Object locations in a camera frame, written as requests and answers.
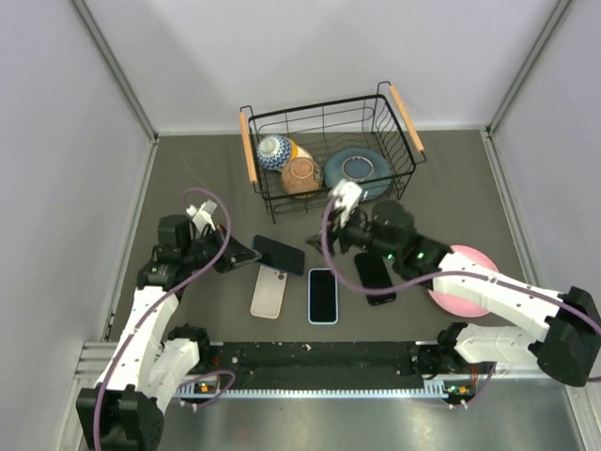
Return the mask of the blue edged black phone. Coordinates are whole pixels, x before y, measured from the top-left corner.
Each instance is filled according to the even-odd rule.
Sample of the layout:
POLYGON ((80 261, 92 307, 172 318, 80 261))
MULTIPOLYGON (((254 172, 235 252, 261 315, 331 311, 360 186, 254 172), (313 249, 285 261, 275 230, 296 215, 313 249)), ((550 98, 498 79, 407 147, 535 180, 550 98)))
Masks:
POLYGON ((257 263, 280 272, 303 276, 305 253, 296 247, 261 235, 255 235, 253 249, 260 254, 257 263))

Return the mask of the beige phone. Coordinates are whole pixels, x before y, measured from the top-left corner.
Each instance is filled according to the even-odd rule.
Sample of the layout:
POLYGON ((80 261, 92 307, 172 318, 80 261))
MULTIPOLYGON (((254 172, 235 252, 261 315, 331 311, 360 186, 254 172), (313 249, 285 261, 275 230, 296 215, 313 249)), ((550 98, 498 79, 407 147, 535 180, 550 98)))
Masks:
POLYGON ((250 313, 261 319, 278 319, 283 303, 287 274, 261 266, 259 268, 250 313))

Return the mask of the black phone case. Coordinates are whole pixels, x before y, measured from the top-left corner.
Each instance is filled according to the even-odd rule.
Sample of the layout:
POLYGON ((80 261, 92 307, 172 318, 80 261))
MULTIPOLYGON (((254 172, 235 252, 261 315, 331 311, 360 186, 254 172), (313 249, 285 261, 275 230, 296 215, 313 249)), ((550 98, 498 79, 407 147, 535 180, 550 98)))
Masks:
MULTIPOLYGON (((364 288, 382 289, 393 286, 387 267, 380 256, 359 253, 354 257, 354 264, 364 288)), ((370 306, 380 306, 396 300, 396 294, 367 295, 370 306)))

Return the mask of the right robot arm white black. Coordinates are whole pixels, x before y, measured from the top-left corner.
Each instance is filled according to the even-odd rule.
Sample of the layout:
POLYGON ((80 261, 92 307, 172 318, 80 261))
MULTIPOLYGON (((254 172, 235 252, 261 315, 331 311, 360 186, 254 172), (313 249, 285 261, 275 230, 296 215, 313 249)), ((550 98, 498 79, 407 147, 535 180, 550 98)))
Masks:
POLYGON ((413 216, 394 201, 372 212, 331 202, 319 231, 307 239, 325 259, 334 246, 352 247, 387 258, 402 288, 423 286, 449 294, 509 321, 507 327, 457 323, 439 335, 438 357, 447 370, 468 364, 537 364, 555 381, 582 387, 596 378, 600 315, 592 295, 577 287, 566 292, 535 287, 490 270, 419 233, 413 216))

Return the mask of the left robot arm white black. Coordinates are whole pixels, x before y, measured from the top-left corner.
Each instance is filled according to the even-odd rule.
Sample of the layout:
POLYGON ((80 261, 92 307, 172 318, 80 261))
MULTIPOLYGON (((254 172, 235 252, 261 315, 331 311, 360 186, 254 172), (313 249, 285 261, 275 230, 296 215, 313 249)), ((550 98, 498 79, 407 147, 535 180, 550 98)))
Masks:
POLYGON ((76 399, 89 449, 157 449, 165 412, 185 377, 207 370, 213 359, 205 329, 166 329, 185 287, 207 270, 227 273, 259 258, 223 225, 196 225, 185 215, 160 219, 116 349, 95 385, 76 399))

